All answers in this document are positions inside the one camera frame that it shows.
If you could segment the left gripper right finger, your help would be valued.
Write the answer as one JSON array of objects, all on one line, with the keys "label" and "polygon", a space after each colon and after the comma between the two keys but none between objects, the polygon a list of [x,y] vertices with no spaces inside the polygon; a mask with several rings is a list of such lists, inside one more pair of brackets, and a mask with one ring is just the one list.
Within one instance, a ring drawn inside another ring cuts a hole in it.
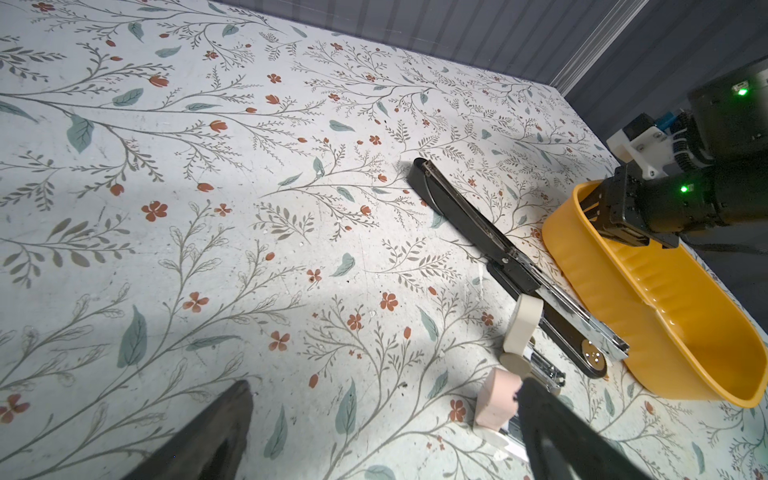
[{"label": "left gripper right finger", "polygon": [[537,381],[523,381],[517,402],[523,441],[535,479],[649,477]]}]

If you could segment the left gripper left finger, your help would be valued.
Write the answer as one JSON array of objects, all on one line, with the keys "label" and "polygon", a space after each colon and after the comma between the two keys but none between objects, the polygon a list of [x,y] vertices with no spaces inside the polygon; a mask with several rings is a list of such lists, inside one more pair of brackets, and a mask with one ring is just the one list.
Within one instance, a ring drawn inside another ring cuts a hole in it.
[{"label": "left gripper left finger", "polygon": [[127,479],[234,479],[247,446],[253,395],[246,380],[225,390]]}]

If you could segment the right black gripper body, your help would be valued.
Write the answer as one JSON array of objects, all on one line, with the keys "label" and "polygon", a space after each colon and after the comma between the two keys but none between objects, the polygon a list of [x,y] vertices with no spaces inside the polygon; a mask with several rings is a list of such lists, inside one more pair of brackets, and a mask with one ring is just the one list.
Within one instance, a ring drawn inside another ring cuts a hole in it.
[{"label": "right black gripper body", "polygon": [[606,239],[675,248],[685,233],[765,221],[767,164],[726,162],[645,180],[632,161],[599,183],[580,208]]}]

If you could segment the pink small stapler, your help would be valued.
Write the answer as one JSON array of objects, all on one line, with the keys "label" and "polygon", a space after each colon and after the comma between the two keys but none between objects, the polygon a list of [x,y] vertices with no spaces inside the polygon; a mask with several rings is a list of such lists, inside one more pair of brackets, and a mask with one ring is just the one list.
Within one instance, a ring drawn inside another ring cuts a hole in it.
[{"label": "pink small stapler", "polygon": [[518,416],[517,393],[522,384],[518,375],[494,368],[477,397],[473,432],[496,449],[497,461],[515,458],[529,462]]}]

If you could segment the beige small stapler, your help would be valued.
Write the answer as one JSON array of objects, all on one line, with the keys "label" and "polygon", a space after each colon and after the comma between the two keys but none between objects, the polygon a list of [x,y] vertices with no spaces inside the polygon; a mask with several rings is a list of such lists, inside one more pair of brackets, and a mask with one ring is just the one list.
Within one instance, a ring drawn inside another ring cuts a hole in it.
[{"label": "beige small stapler", "polygon": [[566,383],[566,375],[535,348],[533,334],[542,318],[544,302],[520,294],[510,317],[502,342],[500,364],[521,379],[534,379],[546,391],[558,396]]}]

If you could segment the black stapler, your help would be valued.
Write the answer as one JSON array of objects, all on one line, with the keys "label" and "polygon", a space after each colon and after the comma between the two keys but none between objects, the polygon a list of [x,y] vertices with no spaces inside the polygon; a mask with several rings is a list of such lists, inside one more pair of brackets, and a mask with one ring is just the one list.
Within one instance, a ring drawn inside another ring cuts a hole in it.
[{"label": "black stapler", "polygon": [[510,296],[517,299],[526,294],[543,302],[539,326],[587,377],[602,378],[609,361],[629,358],[629,344],[551,280],[466,200],[433,162],[415,159],[407,182],[479,250],[488,272]]}]

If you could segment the yellow plastic tray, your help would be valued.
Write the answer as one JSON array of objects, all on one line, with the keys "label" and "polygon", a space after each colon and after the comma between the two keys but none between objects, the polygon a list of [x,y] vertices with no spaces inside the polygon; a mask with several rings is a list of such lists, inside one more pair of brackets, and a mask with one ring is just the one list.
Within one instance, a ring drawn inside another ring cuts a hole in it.
[{"label": "yellow plastic tray", "polygon": [[628,343],[627,368],[659,397],[756,407],[767,350],[753,322],[684,247],[602,238],[580,206],[597,185],[575,186],[542,236],[585,307]]}]

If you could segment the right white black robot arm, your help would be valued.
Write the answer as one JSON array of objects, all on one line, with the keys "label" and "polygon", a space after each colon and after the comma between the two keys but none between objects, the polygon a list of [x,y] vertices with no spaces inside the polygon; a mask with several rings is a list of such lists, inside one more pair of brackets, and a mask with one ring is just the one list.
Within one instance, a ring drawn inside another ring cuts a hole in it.
[{"label": "right white black robot arm", "polygon": [[580,202],[604,238],[675,248],[691,231],[767,218],[767,61],[688,94],[689,109],[640,114],[608,140],[613,176]]}]

